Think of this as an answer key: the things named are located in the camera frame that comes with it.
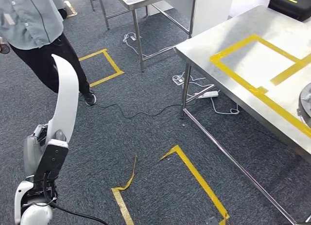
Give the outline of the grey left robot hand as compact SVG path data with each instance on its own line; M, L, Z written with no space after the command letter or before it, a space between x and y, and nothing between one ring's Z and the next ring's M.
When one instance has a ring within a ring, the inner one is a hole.
M34 177L34 182L43 181L46 173L48 179L58 178L60 171L69 152L66 137L62 130L57 130L48 143L48 125L39 124L35 131L25 139L23 147L26 176Z

